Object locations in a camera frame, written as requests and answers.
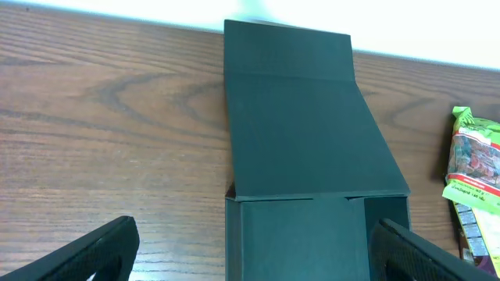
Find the wood grain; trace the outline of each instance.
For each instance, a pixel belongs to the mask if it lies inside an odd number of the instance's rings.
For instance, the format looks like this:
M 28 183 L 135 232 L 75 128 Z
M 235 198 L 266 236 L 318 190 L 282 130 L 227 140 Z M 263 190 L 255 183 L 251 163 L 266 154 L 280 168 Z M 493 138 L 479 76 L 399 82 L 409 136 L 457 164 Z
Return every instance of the wood grain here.
M 450 112 L 500 120 L 500 73 L 362 53 L 355 69 L 414 231 L 457 254 Z M 132 215 L 130 279 L 223 280 L 230 161 L 222 35 L 0 4 L 0 275 Z

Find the green snack package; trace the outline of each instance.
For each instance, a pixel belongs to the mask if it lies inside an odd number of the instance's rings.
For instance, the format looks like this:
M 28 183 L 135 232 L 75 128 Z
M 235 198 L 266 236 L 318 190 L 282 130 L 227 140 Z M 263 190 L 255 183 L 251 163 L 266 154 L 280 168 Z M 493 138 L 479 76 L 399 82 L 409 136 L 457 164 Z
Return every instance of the green snack package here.
M 500 215 L 500 124 L 456 106 L 443 197 Z

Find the dark green box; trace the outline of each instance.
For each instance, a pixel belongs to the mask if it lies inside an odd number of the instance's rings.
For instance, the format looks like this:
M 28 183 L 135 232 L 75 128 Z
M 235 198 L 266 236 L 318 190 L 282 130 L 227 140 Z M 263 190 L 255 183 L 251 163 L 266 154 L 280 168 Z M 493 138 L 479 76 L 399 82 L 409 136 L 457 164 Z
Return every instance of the dark green box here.
M 409 227 L 409 188 L 356 85 L 350 37 L 230 20 L 224 33 L 227 280 L 369 280 L 371 227 Z

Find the wooden table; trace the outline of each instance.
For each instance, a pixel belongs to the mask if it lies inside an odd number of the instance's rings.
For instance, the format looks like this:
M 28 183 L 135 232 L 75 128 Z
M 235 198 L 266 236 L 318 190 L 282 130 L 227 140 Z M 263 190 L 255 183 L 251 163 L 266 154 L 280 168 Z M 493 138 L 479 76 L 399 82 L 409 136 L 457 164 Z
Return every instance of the wooden table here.
M 414 231 L 458 254 L 450 112 L 500 120 L 500 73 L 358 52 L 355 69 Z M 133 215 L 130 279 L 223 280 L 224 111 L 221 34 L 1 4 L 0 275 Z

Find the white background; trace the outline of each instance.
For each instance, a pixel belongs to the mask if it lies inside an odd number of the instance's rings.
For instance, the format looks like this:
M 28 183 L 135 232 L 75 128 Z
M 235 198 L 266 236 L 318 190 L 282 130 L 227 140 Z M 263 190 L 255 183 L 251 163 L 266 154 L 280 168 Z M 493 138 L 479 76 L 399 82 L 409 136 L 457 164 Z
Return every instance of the white background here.
M 500 69 L 499 0 L 28 0 L 216 32 L 224 19 L 351 34 L 354 49 Z

